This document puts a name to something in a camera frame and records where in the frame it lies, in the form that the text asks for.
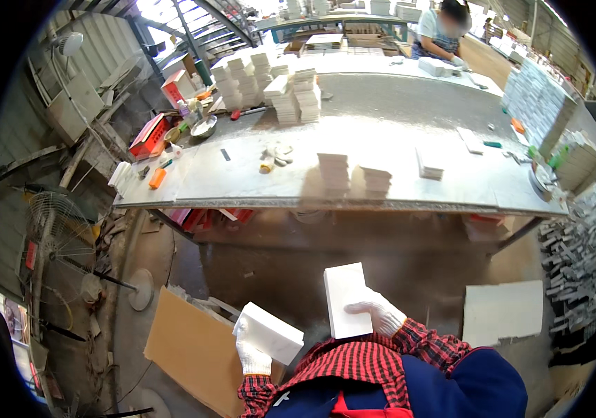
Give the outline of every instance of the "red plaid shirt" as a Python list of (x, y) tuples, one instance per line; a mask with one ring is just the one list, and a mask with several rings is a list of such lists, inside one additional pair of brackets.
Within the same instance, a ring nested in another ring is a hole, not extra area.
[(393, 339), (373, 333), (354, 339), (327, 339), (312, 347), (300, 360), (295, 375), (281, 387), (270, 377), (252, 374), (244, 377), (238, 397), (244, 401), (240, 418), (263, 417), (273, 399), (299, 382), (337, 375), (382, 385), (389, 407), (410, 408), (401, 355), (412, 355), (432, 364), (447, 377), (456, 363), (472, 347), (453, 335), (438, 336), (436, 330), (407, 318)]

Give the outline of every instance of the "white cotton glove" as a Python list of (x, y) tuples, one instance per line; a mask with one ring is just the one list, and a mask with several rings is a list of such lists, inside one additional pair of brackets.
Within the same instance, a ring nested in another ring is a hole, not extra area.
[(344, 310), (349, 314), (369, 312), (372, 316), (372, 329), (388, 338), (393, 337), (407, 319), (407, 316), (385, 297), (368, 287), (362, 292), (355, 292), (355, 296), (344, 306)]
[(270, 376), (270, 367), (272, 358), (269, 355), (258, 351), (254, 346), (247, 342), (249, 325), (244, 319), (238, 324), (237, 340), (235, 347), (238, 349), (240, 362), (242, 363), (243, 374), (266, 374)]
[(456, 67), (462, 67), (462, 70), (463, 70), (463, 71), (467, 71), (467, 70), (468, 70), (468, 68), (469, 68), (469, 67), (468, 67), (468, 65), (467, 65), (467, 63), (466, 63), (465, 61), (463, 61), (463, 59), (462, 59), (462, 58), (460, 58), (460, 57), (457, 57), (457, 56), (455, 56), (455, 55), (454, 55), (454, 57), (451, 59), (451, 62), (452, 62), (452, 63), (454, 63), (454, 65), (455, 65)]

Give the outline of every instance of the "overhead light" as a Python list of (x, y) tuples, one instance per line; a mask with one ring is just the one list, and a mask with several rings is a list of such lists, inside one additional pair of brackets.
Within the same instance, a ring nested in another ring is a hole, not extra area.
[(560, 21), (560, 23), (562, 23), (563, 25), (565, 25), (565, 27), (567, 27), (567, 23), (562, 19), (562, 17), (560, 17), (560, 15), (558, 14), (557, 11), (555, 11), (555, 9), (553, 9), (553, 7), (551, 7), (550, 4), (548, 4), (546, 1), (542, 0), (542, 3), (544, 3), (544, 6), (548, 7), (549, 10), (551, 10), (551, 12), (553, 12), (553, 14), (555, 15), (555, 17), (558, 18), (558, 20)]

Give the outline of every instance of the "orange sponge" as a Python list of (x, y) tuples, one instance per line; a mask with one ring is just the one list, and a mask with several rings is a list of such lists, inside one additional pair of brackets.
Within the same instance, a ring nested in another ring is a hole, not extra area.
[(165, 177), (165, 170), (164, 169), (156, 169), (156, 171), (154, 171), (154, 175), (152, 176), (152, 179), (149, 181), (149, 186), (151, 188), (159, 188), (159, 186), (161, 185), (161, 181), (163, 181), (164, 177)]
[(523, 124), (521, 124), (518, 119), (511, 118), (511, 125), (514, 127), (516, 132), (518, 132), (519, 134), (525, 133), (525, 128), (523, 128)]

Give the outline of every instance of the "standing fan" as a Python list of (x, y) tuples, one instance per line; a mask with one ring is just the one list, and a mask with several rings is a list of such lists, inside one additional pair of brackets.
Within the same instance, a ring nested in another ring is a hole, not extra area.
[[(68, 197), (44, 191), (35, 194), (28, 203), (28, 239), (37, 245), (36, 255), (45, 260), (45, 268), (50, 269), (50, 277), (56, 281), (54, 287), (60, 293), (55, 295), (59, 299), (57, 303), (67, 304), (75, 300), (80, 294), (83, 277), (93, 274), (130, 289), (128, 298), (133, 309), (142, 311), (149, 305), (154, 293), (149, 270), (138, 269), (130, 283), (94, 270), (96, 239), (91, 224)], [(67, 271), (52, 272), (54, 268)]]
[(43, 302), (71, 302), (79, 296), (82, 277), (92, 273), (96, 263), (91, 224), (70, 199), (59, 193), (37, 193), (28, 204), (27, 238), (36, 246), (36, 257), (42, 258), (50, 272), (51, 287), (63, 299)]

